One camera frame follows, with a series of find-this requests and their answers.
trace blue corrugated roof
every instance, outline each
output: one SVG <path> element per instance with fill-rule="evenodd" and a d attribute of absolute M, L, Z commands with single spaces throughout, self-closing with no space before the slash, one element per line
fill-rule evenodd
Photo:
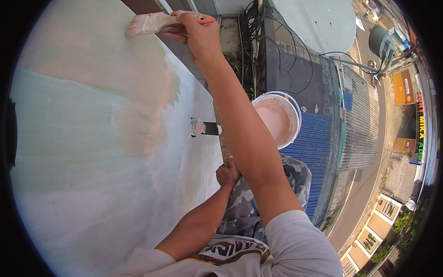
<path fill-rule="evenodd" d="M 352 102 L 353 102 L 352 94 L 350 94 L 347 91 L 343 91 L 343 100 L 345 102 L 345 109 L 352 111 Z"/>
<path fill-rule="evenodd" d="M 311 190 L 306 213 L 310 219 L 322 190 L 323 179 L 328 162 L 331 137 L 331 118 L 321 114 L 302 113 L 300 133 L 293 143 L 280 150 L 280 153 L 301 160 L 312 173 Z"/>

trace paint bucket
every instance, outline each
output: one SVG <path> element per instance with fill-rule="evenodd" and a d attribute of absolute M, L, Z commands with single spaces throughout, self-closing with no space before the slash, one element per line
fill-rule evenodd
<path fill-rule="evenodd" d="M 254 99 L 252 105 L 271 132 L 278 149 L 294 142 L 300 132 L 302 118 L 300 107 L 291 95 L 270 91 Z"/>

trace camouflage pants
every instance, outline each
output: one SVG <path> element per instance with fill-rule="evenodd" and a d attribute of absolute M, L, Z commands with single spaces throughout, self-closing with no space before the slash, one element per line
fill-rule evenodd
<path fill-rule="evenodd" d="M 283 154 L 280 154 L 280 156 L 289 185 L 303 209 L 306 210 L 309 189 L 311 188 L 311 171 L 302 161 Z M 252 237 L 266 244 L 268 243 L 254 195 L 248 182 L 243 177 L 237 181 L 231 192 L 217 234 Z"/>

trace street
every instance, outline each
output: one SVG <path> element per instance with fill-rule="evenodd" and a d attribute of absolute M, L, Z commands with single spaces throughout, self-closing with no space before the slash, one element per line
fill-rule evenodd
<path fill-rule="evenodd" d="M 360 18 L 365 28 L 365 31 L 357 28 L 357 41 L 361 55 L 361 63 L 363 65 L 367 65 L 369 60 L 373 60 L 377 63 L 377 65 L 380 65 L 380 59 L 371 52 L 368 44 L 370 33 L 369 29 L 373 27 L 373 24 L 369 23 L 369 20 L 363 18 L 363 16 Z M 369 82 L 370 76 L 368 74 L 364 73 L 364 78 Z M 377 87 L 377 91 L 380 106 L 380 115 L 378 120 L 377 158 L 374 164 L 360 170 L 361 177 L 360 173 L 357 172 L 348 201 L 343 207 L 343 211 L 337 220 L 335 228 L 328 236 L 329 241 L 338 253 L 342 250 L 348 239 L 351 237 L 361 219 L 361 216 L 363 215 L 363 212 L 365 211 L 365 208 L 368 206 L 370 196 L 377 180 L 380 164 L 382 163 L 382 166 L 386 164 L 387 158 L 382 157 L 382 155 L 386 156 L 389 153 L 388 151 L 383 153 L 385 148 L 386 129 L 386 99 L 384 82 L 381 82 L 381 86 Z"/>

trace paint brush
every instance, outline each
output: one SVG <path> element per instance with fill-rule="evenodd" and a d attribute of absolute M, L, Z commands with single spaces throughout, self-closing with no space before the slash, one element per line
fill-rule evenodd
<path fill-rule="evenodd" d="M 212 16 L 207 16 L 199 12 L 188 12 L 192 14 L 199 24 L 206 24 L 215 21 Z M 164 12 L 148 13 L 145 15 L 134 16 L 126 31 L 126 36 L 131 37 L 135 35 L 155 34 L 164 28 L 180 24 L 176 16 L 170 16 Z"/>

